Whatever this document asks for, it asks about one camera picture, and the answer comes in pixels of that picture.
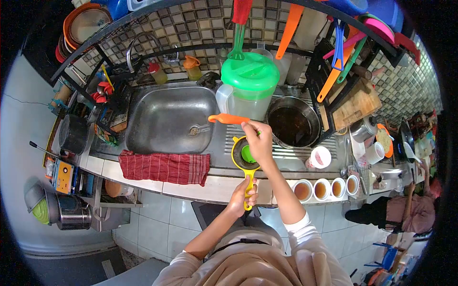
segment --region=dish towel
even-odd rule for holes
[[[134,154],[123,150],[118,156],[122,174],[129,180],[153,180],[180,185],[205,185],[210,154]]]

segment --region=tiled wall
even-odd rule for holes
[[[127,47],[140,32],[151,31],[164,49],[174,45],[231,43],[233,31],[224,29],[224,25],[230,21],[231,6],[232,0],[197,0],[165,8],[138,19],[138,23],[103,42],[101,46],[110,59],[118,64],[125,62]],[[245,29],[245,42],[279,42],[288,19],[289,6],[289,3],[276,0],[253,0]],[[431,61],[421,41],[416,39],[416,42],[422,53],[421,67],[409,58],[408,67],[394,69],[380,52],[369,68],[371,71],[382,66],[387,68],[384,74],[374,79],[383,104],[377,111],[381,122],[387,118],[397,125],[402,116],[410,117],[417,111],[430,112],[433,108],[438,111],[442,109],[439,85]],[[156,44],[142,36],[134,46],[133,55],[154,51],[158,51]],[[218,52],[217,49],[186,51],[180,53],[180,59],[184,60],[185,54],[192,55],[201,61],[201,70],[217,70]],[[101,56],[93,49],[83,59],[93,67],[101,60]],[[160,62],[166,73],[185,71],[182,66],[164,63],[161,56],[152,59]],[[141,73],[147,73],[146,66],[142,67]],[[305,76],[302,74],[299,83],[304,82]]]

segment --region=kitchen sink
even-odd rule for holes
[[[212,138],[215,94],[208,88],[187,86],[146,93],[134,106],[125,133],[125,145],[137,154],[200,154]],[[196,132],[209,125],[209,130]]]

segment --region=white wall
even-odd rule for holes
[[[46,147],[56,116],[47,106],[21,101],[49,103],[53,88],[33,69],[24,56],[16,58],[2,90],[0,112],[0,184],[1,198],[16,239],[25,251],[34,253],[80,253],[113,245],[111,232],[92,229],[61,231],[57,225],[39,223],[27,213],[24,191],[39,178],[52,189],[44,177],[43,152],[29,141]]]

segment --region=faucet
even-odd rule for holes
[[[153,39],[154,43],[156,44],[156,46],[158,47],[158,49],[160,51],[163,51],[164,49],[162,48],[161,46],[161,43],[159,42],[159,40],[153,36],[153,33],[152,32],[141,32],[139,34],[137,34],[135,36],[135,38],[132,40],[132,42],[129,44],[129,47],[127,48],[127,53],[125,55],[125,59],[127,60],[127,67],[129,68],[129,71],[131,73],[134,73],[135,70],[134,70],[134,67],[132,66],[132,60],[131,60],[131,53],[132,53],[132,48],[134,47],[134,43],[135,41],[140,37],[140,36],[145,36],[145,37],[150,37],[151,39]],[[180,62],[180,59],[178,58],[178,52],[176,52],[176,56],[175,58],[172,58],[173,56],[175,56],[174,54],[165,54],[163,55],[164,57],[164,62],[168,65],[176,65]]]

